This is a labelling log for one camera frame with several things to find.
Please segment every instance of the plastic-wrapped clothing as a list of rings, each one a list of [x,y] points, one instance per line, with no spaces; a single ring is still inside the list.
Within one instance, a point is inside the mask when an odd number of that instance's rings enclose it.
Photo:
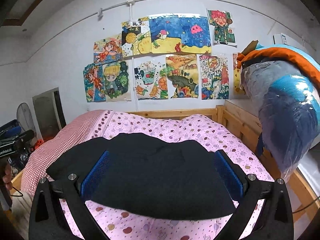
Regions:
[[[319,134],[317,89],[292,62],[267,57],[242,70],[241,84],[256,107],[263,143],[285,178]]]

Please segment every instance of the poster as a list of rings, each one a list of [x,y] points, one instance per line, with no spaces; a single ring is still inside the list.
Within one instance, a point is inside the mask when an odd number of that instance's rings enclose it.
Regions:
[[[95,65],[115,62],[121,58],[121,34],[94,43],[93,63]]]
[[[107,102],[131,101],[128,65],[125,61],[103,66],[103,78]]]
[[[159,14],[149,16],[152,53],[210,53],[207,17],[198,14]]]
[[[214,25],[214,43],[236,46],[231,14],[208,10],[209,22]]]
[[[229,76],[226,57],[200,56],[201,99],[228,99]]]
[[[172,98],[197,98],[199,85],[196,54],[166,55],[165,61],[167,78],[175,88]]]
[[[244,95],[244,90],[240,89],[240,68],[237,68],[238,54],[232,54],[233,57],[233,93],[235,95]]]
[[[188,53],[211,53],[211,39],[207,17],[179,15],[181,51]]]
[[[175,14],[149,16],[152,53],[173,53],[181,51],[182,28]]]
[[[87,102],[105,102],[105,87],[102,65],[89,64],[83,70],[84,88]]]
[[[134,68],[134,77],[138,100],[168,98],[165,62],[145,61]]]
[[[122,23],[122,54],[131,57],[151,52],[149,18]]]

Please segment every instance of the red and white checkered fabric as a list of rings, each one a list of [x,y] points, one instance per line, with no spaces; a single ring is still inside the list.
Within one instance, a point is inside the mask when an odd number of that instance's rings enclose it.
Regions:
[[[55,138],[36,149],[24,168],[21,190],[34,195],[42,177],[48,177],[51,180],[45,172],[46,169],[68,149],[84,142],[103,112],[104,110],[96,110],[78,116]]]

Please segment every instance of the yellow hair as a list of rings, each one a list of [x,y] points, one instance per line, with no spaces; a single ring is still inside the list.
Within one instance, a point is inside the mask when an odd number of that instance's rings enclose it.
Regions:
[[[107,76],[107,75],[116,75],[118,76],[120,74],[120,65],[112,65],[112,66],[109,66],[109,67],[106,67],[104,69],[104,72],[103,72],[104,76]]]

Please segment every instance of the silver bolt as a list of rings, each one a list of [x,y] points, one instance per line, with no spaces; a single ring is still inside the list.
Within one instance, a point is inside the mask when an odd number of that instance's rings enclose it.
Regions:
[[[278,182],[279,184],[281,184],[281,185],[284,183],[283,179],[280,179],[280,178],[277,179],[277,182]]]
[[[72,174],[70,174],[70,175],[68,176],[68,179],[74,180],[74,179],[76,179],[76,177],[77,177],[77,175],[74,174],[74,173],[72,173]]]
[[[255,180],[257,177],[254,174],[248,174],[249,180]]]
[[[40,183],[44,183],[46,180],[47,180],[47,178],[46,178],[46,177],[43,177],[43,178],[41,178],[41,179],[39,180],[39,182],[40,182]]]

